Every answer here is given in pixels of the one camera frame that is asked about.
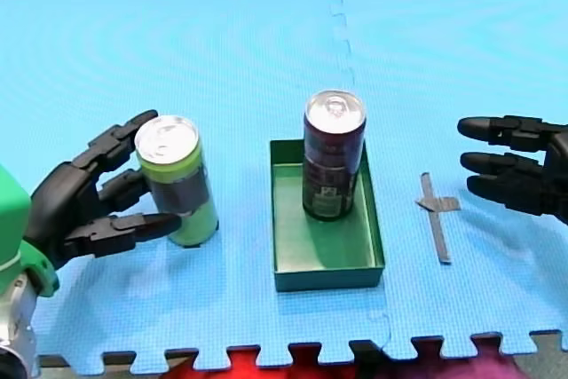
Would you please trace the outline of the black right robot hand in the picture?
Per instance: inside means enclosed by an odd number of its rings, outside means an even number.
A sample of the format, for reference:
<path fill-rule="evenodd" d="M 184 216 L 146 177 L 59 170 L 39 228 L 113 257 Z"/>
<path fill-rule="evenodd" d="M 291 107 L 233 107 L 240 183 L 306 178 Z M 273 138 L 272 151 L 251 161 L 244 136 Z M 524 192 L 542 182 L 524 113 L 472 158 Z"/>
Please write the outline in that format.
<path fill-rule="evenodd" d="M 463 168 L 473 173 L 468 190 L 507 209 L 530 215 L 552 215 L 567 222 L 567 126 L 540 118 L 465 117 L 457 130 L 490 146 L 527 153 L 544 152 L 544 163 L 513 153 L 467 152 Z"/>

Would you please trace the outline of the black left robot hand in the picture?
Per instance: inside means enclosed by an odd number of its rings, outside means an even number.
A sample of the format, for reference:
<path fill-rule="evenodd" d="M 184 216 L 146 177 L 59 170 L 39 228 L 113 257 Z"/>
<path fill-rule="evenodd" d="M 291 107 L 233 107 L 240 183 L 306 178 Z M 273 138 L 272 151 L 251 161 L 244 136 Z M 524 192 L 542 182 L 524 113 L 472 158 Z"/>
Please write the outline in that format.
<path fill-rule="evenodd" d="M 136 133 L 157 115 L 147 110 L 111 126 L 72 161 L 55 167 L 32 193 L 24 239 L 55 268 L 76 257 L 122 253 L 180 228 L 177 214 L 124 213 L 149 192 L 141 170 L 127 169 L 103 185 L 98 183 L 103 174 L 130 159 Z"/>

